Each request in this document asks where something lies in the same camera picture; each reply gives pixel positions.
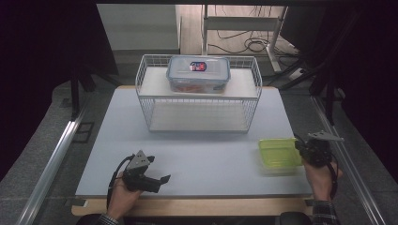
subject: hand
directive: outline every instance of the hand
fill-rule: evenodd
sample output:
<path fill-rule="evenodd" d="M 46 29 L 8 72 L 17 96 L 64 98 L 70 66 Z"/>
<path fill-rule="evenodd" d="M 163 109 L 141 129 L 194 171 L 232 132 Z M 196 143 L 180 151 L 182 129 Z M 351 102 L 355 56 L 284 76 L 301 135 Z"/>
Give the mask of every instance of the hand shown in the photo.
<path fill-rule="evenodd" d="M 326 201 L 331 203 L 330 192 L 332 188 L 331 174 L 327 166 L 316 168 L 310 165 L 306 160 L 302 160 L 308 182 L 313 190 L 314 199 L 316 201 Z M 336 172 L 337 165 L 334 162 L 330 163 Z M 340 178 L 343 172 L 339 169 L 337 178 Z"/>
<path fill-rule="evenodd" d="M 122 175 L 121 172 L 115 180 L 114 190 L 106 212 L 109 217 L 116 220 L 126 215 L 143 193 L 142 190 L 129 191 L 123 179 L 121 179 Z"/>

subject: clear plastic lid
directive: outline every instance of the clear plastic lid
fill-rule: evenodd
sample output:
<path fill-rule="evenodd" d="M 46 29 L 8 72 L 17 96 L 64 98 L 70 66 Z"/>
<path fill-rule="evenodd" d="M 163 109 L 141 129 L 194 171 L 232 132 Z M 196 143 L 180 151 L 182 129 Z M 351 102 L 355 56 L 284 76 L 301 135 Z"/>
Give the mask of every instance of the clear plastic lid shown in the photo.
<path fill-rule="evenodd" d="M 227 82 L 230 79 L 229 61 L 223 57 L 176 55 L 170 59 L 167 69 L 169 80 L 214 80 Z"/>

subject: white wire basket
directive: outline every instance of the white wire basket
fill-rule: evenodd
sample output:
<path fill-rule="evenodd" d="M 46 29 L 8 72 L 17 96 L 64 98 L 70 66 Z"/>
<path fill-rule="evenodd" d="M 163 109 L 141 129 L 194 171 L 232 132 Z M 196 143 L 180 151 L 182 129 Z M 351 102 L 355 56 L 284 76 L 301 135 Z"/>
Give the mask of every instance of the white wire basket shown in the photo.
<path fill-rule="evenodd" d="M 231 79 L 220 94 L 173 92 L 166 72 L 172 55 L 146 54 L 135 87 L 149 131 L 248 132 L 262 91 L 257 61 L 225 56 Z"/>

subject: white table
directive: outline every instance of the white table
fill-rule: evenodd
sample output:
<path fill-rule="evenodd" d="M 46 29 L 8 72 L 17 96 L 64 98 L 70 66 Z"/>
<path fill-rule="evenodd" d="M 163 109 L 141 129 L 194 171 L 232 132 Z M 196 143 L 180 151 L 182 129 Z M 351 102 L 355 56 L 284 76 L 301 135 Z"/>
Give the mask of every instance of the white table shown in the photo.
<path fill-rule="evenodd" d="M 281 96 L 275 88 L 264 88 L 251 129 L 246 134 L 152 133 L 147 129 L 135 89 L 123 86 L 115 90 L 76 196 L 103 199 L 117 165 L 123 158 L 142 149 L 147 156 L 155 156 L 146 176 L 159 179 L 171 174 L 169 183 L 161 186 L 159 193 L 145 192 L 143 200 L 195 199 L 200 202 L 199 205 L 210 200 L 211 205 L 215 205 L 211 200 L 253 199 L 263 205 L 263 200 L 291 198 L 292 203 L 297 203 L 302 197 L 312 194 L 303 167 L 297 167 L 291 175 L 269 175 L 262 165 L 257 147 L 260 139 L 292 137 Z M 183 208 L 181 203 L 186 202 L 179 202 L 176 210 Z M 300 203 L 300 207 L 305 207 L 303 201 Z M 144 215 L 154 214 L 145 211 Z M 164 215 L 190 213 L 168 211 Z"/>

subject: floor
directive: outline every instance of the floor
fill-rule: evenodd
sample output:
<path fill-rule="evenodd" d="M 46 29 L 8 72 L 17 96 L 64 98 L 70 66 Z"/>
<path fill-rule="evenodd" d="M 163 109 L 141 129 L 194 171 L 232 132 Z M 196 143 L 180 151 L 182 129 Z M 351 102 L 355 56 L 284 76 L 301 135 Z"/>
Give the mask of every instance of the floor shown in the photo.
<path fill-rule="evenodd" d="M 259 12 L 260 8 L 247 7 L 241 12 L 236 10 L 243 10 L 243 8 L 228 8 L 217 7 L 218 13 L 225 13 L 227 15 L 235 15 L 233 13 L 240 13 L 240 15 L 254 14 Z M 200 14 L 200 7 L 187 7 L 181 10 L 186 15 L 195 15 L 193 18 L 198 18 L 197 13 Z M 271 13 L 276 13 L 276 8 L 273 8 Z M 268 8 L 262 8 L 262 13 L 268 15 Z M 187 17 L 183 20 L 183 26 L 189 24 L 187 27 L 192 27 L 199 23 L 200 20 L 193 20 Z M 200 33 L 194 32 L 191 29 L 183 32 L 181 41 L 181 53 L 186 54 L 200 54 Z M 236 33 L 222 32 L 222 36 L 231 36 Z M 256 34 L 261 36 L 271 36 L 272 34 L 262 33 Z M 218 40 L 217 33 L 209 34 L 208 43 L 222 46 L 230 52 L 237 52 L 244 48 L 244 41 L 248 37 L 238 37 L 238 39 L 228 38 L 227 40 Z M 293 46 L 290 46 L 282 38 L 279 38 L 277 47 L 280 47 L 284 52 L 295 53 Z M 209 54 L 224 54 L 218 48 L 209 48 Z M 243 52 L 244 54 L 255 54 L 260 66 L 263 76 L 274 75 L 269 61 L 263 52 Z M 119 76 L 113 78 L 119 80 L 123 84 L 134 84 L 134 71 L 138 68 L 140 54 L 129 54 L 125 52 L 116 52 L 115 60 L 119 68 Z M 287 65 L 292 64 L 294 59 L 284 59 L 282 63 Z M 70 203 L 74 198 L 75 189 L 80 180 L 80 175 L 83 172 L 86 160 L 89 157 L 90 150 L 94 144 L 96 134 L 100 129 L 101 119 L 106 113 L 107 105 L 111 100 L 112 93 L 115 87 L 108 82 L 93 75 L 96 83 L 96 90 L 93 93 L 84 93 L 81 90 L 82 102 L 85 99 L 90 99 L 87 102 L 89 111 L 86 112 L 84 120 L 85 125 L 90 126 L 90 132 L 81 132 L 75 135 L 74 141 L 70 144 L 69 150 L 60 165 L 60 169 L 54 178 L 53 184 L 50 187 L 44 202 L 38 210 L 33 224 L 59 224 L 59 219 L 62 218 L 62 224 L 75 224 L 78 217 L 75 217 L 70 212 Z M 281 77 L 272 83 L 278 86 L 289 81 L 289 76 Z M 319 116 L 314 109 L 314 103 L 308 94 L 308 88 L 311 80 L 303 82 L 294 88 L 281 92 L 286 113 L 291 122 L 292 129 L 300 136 L 305 136 L 308 132 L 318 131 L 324 129 Z M 378 208 L 381 211 L 384 224 L 398 224 L 398 217 L 394 213 L 397 211 L 396 199 L 398 199 L 398 185 L 390 177 L 383 164 L 377 159 L 375 153 L 369 147 L 365 140 L 359 135 L 358 131 L 352 126 L 350 121 L 346 118 L 344 111 L 340 107 L 339 102 L 334 104 L 334 118 L 335 128 L 338 130 L 341 137 L 346 139 L 344 146 L 349 152 L 352 161 L 361 175 L 367 188 L 369 188 L 371 196 L 374 197 Z M 40 175 L 47 165 L 47 162 L 52 156 L 59 138 L 61 137 L 69 119 L 70 119 L 70 90 L 69 83 L 61 84 L 54 89 L 53 104 L 50 106 L 45 118 L 39 125 L 36 133 L 32 137 L 29 144 L 25 147 L 23 153 L 15 162 L 14 166 L 8 172 L 7 176 L 0 183 L 0 224 L 15 224 L 20 217 L 26 202 L 28 201 L 35 184 L 40 178 Z M 335 205 L 342 224 L 375 224 L 370 221 L 367 213 L 363 209 L 360 197 L 354 189 L 352 179 L 349 176 L 344 176 L 339 182 L 338 194 L 335 198 Z"/>

